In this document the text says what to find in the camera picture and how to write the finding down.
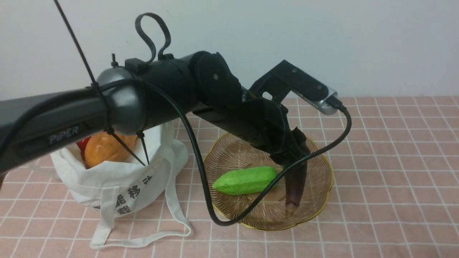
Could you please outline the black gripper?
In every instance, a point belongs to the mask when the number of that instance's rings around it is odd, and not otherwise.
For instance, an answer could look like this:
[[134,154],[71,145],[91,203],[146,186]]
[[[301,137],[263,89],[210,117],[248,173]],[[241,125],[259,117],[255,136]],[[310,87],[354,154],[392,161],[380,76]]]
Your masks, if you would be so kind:
[[290,129],[285,108],[273,101],[245,94],[202,95],[193,113],[268,153],[277,164],[289,166],[308,155],[302,148],[305,136],[295,136],[298,132]]

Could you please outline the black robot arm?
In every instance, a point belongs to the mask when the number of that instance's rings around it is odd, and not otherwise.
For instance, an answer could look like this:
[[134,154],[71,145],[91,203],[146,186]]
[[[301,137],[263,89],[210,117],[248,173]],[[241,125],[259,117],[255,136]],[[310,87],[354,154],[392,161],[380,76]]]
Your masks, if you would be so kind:
[[140,73],[115,67],[100,87],[1,102],[1,176],[38,157],[108,128],[123,134],[170,122],[183,113],[201,119],[271,155],[279,165],[302,157],[303,137],[290,130],[281,102],[307,97],[316,81],[283,60],[251,88],[241,86],[219,53],[200,51],[155,61]]

